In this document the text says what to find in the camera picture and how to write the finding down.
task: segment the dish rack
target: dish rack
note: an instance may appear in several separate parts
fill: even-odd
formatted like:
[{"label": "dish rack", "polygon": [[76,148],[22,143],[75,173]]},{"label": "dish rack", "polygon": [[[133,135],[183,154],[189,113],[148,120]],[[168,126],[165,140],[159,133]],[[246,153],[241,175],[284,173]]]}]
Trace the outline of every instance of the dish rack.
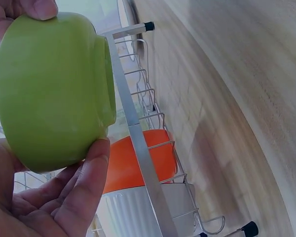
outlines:
[{"label": "dish rack", "polygon": [[[195,218],[195,227],[199,228],[199,232],[195,233],[196,236],[206,236],[206,235],[217,235],[219,234],[225,225],[225,217],[219,216],[207,221],[203,221],[198,212],[199,208],[196,205],[195,199],[193,197],[192,191],[190,189],[189,183],[187,181],[187,173],[185,173],[183,166],[180,162],[178,154],[175,149],[175,141],[172,139],[171,134],[169,133],[167,126],[165,124],[165,114],[161,112],[160,107],[158,106],[155,98],[155,90],[151,87],[149,82],[149,63],[148,63],[148,44],[143,39],[130,39],[130,40],[122,40],[116,41],[117,39],[124,38],[126,36],[135,36],[137,34],[141,34],[147,31],[154,30],[153,22],[141,23],[137,25],[132,25],[126,28],[121,28],[117,30],[113,30],[110,32],[103,33],[102,35],[107,38],[110,53],[111,53],[111,62],[114,80],[117,85],[117,89],[119,92],[119,96],[121,99],[121,103],[123,106],[124,114],[126,117],[126,122],[129,130],[129,135],[133,144],[133,148],[138,160],[138,164],[143,176],[143,180],[145,182],[146,190],[149,196],[149,200],[151,203],[151,207],[153,209],[155,218],[159,225],[161,236],[163,237],[178,237],[178,233],[176,231],[176,227],[174,225],[173,219],[188,215],[193,213]],[[116,48],[117,44],[131,42],[134,46],[134,43],[142,43],[144,45],[145,50],[145,61],[146,68],[144,68],[141,64],[140,55],[138,52],[134,51],[134,53],[128,53],[126,55],[119,55],[118,50]],[[132,57],[135,58],[138,69],[135,71],[124,72],[121,58],[124,57]],[[127,76],[130,74],[139,74],[139,80],[137,81],[136,88],[137,91],[131,93],[128,83]],[[139,104],[142,107],[144,116],[138,117],[135,104],[132,96],[137,96]],[[148,124],[149,129],[164,129],[167,131],[169,141],[165,143],[161,143],[152,147],[148,147],[143,135],[143,131],[141,128],[140,121],[145,120]],[[159,181],[157,174],[155,172],[149,150],[164,146],[167,144],[172,144],[173,152],[177,161],[178,172],[177,174],[170,179]],[[189,197],[193,204],[193,209],[189,210],[180,215],[171,216],[170,211],[161,189],[161,184],[173,182],[173,183],[184,183],[185,187],[188,191]],[[221,226],[215,232],[210,232],[204,227],[204,223],[209,223],[215,220],[221,221]]]}]

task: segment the orange bowl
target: orange bowl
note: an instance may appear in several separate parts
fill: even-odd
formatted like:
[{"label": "orange bowl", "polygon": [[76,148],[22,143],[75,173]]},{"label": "orange bowl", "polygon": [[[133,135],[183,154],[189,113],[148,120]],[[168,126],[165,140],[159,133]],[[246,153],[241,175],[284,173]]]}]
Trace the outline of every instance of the orange bowl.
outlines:
[{"label": "orange bowl", "polygon": [[[144,131],[148,147],[170,141],[165,130]],[[150,156],[159,181],[174,177],[177,162],[173,145],[167,144],[150,149]],[[130,137],[125,137],[111,145],[111,154],[104,194],[145,185]]]}]

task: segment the green bowl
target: green bowl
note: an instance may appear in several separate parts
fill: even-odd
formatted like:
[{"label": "green bowl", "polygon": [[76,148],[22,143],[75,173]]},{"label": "green bowl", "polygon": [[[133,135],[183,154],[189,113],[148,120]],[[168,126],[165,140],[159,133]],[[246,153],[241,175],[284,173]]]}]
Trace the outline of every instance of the green bowl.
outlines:
[{"label": "green bowl", "polygon": [[85,158],[116,120],[110,50],[82,15],[17,18],[0,46],[0,120],[28,169],[48,172]]}]

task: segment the fingernail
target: fingernail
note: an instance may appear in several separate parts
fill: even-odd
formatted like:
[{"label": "fingernail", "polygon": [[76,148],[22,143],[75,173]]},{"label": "fingernail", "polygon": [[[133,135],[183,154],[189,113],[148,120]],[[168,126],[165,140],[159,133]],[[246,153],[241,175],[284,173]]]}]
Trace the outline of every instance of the fingernail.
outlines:
[{"label": "fingernail", "polygon": [[99,140],[106,140],[109,141],[110,139],[108,137],[99,137]]},{"label": "fingernail", "polygon": [[58,7],[54,0],[37,0],[34,9],[43,21],[55,17],[58,13]]}]

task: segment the metal frame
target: metal frame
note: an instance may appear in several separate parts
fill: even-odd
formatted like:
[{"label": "metal frame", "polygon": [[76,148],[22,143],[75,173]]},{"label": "metal frame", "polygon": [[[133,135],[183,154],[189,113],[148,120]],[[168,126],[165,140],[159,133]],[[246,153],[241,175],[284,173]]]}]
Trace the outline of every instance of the metal frame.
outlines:
[{"label": "metal frame", "polygon": [[[163,237],[177,237],[178,233],[177,233],[175,225],[173,223],[173,219],[190,214],[190,213],[194,213],[194,217],[195,217],[196,222],[198,223],[199,227],[202,229],[202,231],[205,234],[217,235],[224,228],[225,217],[219,216],[219,217],[207,220],[207,221],[202,221],[202,219],[201,219],[201,216],[198,212],[199,208],[196,205],[192,191],[189,187],[189,183],[187,182],[187,174],[184,172],[184,169],[182,167],[182,164],[180,162],[178,154],[175,150],[175,141],[170,139],[171,136],[170,136],[168,129],[166,127],[166,124],[165,124],[165,114],[160,111],[160,108],[155,100],[155,91],[150,86],[150,83],[149,83],[149,64],[148,64],[148,44],[147,44],[147,42],[143,39],[123,40],[123,41],[119,41],[119,42],[114,41],[115,39],[119,39],[119,38],[122,38],[125,36],[130,36],[130,35],[136,35],[136,34],[140,34],[140,33],[144,33],[144,32],[146,32],[146,25],[144,23],[141,23],[141,24],[130,26],[130,27],[121,28],[118,30],[107,32],[102,35],[107,38],[108,43],[109,43],[114,78],[115,78],[115,81],[117,84],[118,92],[119,92],[122,106],[124,109],[128,129],[129,129],[129,133],[130,133],[130,138],[132,140],[135,154],[138,159],[138,163],[139,163],[139,166],[140,166],[140,169],[142,172],[142,176],[143,176],[143,179],[144,179],[144,182],[146,185],[147,193],[148,193],[148,196],[149,196],[149,199],[151,202],[153,212],[155,214],[157,223],[160,227],[160,231],[161,231],[161,234]],[[118,55],[118,52],[116,49],[116,44],[128,42],[128,41],[131,41],[132,43],[134,43],[136,41],[141,41],[144,43],[144,45],[146,46],[145,53],[147,55],[147,60],[146,60],[147,69],[144,69],[142,67],[139,54],[136,52],[134,52],[132,54],[122,55],[122,56]],[[127,57],[127,56],[134,56],[135,57],[138,67],[139,67],[138,70],[124,73],[121,62],[120,62],[120,58]],[[126,76],[125,76],[125,75],[132,74],[132,73],[139,73],[139,75],[140,75],[140,78],[137,82],[137,92],[135,92],[135,93],[130,93],[130,90],[128,88],[128,84],[126,81]],[[144,85],[145,85],[145,87],[143,89],[141,89],[139,86],[142,79],[144,80]],[[138,116],[137,116],[135,105],[132,100],[133,95],[138,96],[140,104],[143,107],[144,116],[141,118],[138,118]],[[145,103],[146,96],[148,96],[150,108],[148,108],[148,106]],[[145,119],[149,124],[149,128],[154,129],[152,117],[158,118],[159,128],[167,131],[169,141],[162,143],[162,144],[152,146],[152,147],[148,147],[146,144],[146,141],[144,139],[143,131],[141,129],[139,122],[140,122],[140,120]],[[171,179],[167,179],[167,180],[159,182],[157,174],[156,174],[154,166],[153,166],[153,163],[152,163],[152,160],[151,160],[151,157],[150,157],[150,154],[149,154],[149,150],[154,149],[156,147],[163,146],[163,145],[168,145],[168,144],[172,144],[174,156],[176,158],[177,165],[179,168],[178,169],[179,173]],[[187,211],[187,212],[182,213],[180,215],[171,217],[170,211],[169,211],[169,208],[168,208],[168,205],[165,200],[165,197],[164,197],[164,194],[163,194],[160,184],[166,183],[169,181],[174,182],[175,180],[177,180],[179,178],[183,178],[182,182],[185,184],[186,190],[189,193],[189,196],[190,196],[190,199],[191,199],[191,202],[193,205],[193,210],[190,210],[190,211]],[[210,232],[205,229],[204,223],[208,223],[208,222],[215,221],[218,219],[221,219],[222,225],[217,231]]]},{"label": "metal frame", "polygon": [[179,237],[150,157],[148,146],[139,123],[139,118],[136,113],[135,105],[127,85],[126,77],[114,41],[118,38],[140,34],[145,31],[146,25],[138,24],[104,33],[103,36],[107,38],[109,44],[113,75],[124,109],[130,138],[133,143],[138,164],[160,232],[163,237]]}]

